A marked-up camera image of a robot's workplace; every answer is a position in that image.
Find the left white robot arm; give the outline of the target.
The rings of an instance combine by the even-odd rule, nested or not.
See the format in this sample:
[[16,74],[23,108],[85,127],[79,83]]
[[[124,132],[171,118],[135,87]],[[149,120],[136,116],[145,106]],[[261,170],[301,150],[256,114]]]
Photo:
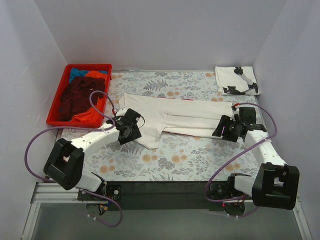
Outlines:
[[72,140],[60,138],[48,157],[44,173],[65,190],[78,188],[96,192],[106,181],[84,170],[85,160],[109,144],[124,145],[140,138],[138,121],[141,117],[135,110],[124,108],[100,128],[81,137]]

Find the white Coca-Cola t-shirt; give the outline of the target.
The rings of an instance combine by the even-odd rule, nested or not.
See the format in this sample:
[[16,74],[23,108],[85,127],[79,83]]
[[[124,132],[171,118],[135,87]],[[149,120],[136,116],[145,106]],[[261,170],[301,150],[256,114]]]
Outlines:
[[186,100],[138,96],[124,93],[118,101],[121,109],[132,109],[142,117],[141,137],[137,143],[147,149],[159,147],[162,132],[212,138],[223,115],[233,114],[231,102]]

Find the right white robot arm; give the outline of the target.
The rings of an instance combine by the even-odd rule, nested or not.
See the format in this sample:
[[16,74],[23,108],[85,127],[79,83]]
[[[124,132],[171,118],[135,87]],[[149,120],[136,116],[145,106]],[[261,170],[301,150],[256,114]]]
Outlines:
[[263,124],[257,123],[256,104],[236,103],[232,116],[223,115],[213,132],[214,137],[247,145],[244,153],[252,152],[259,170],[255,176],[232,173],[226,181],[210,178],[205,195],[214,202],[252,199],[257,207],[292,210],[296,205],[300,171],[288,165],[272,145]]

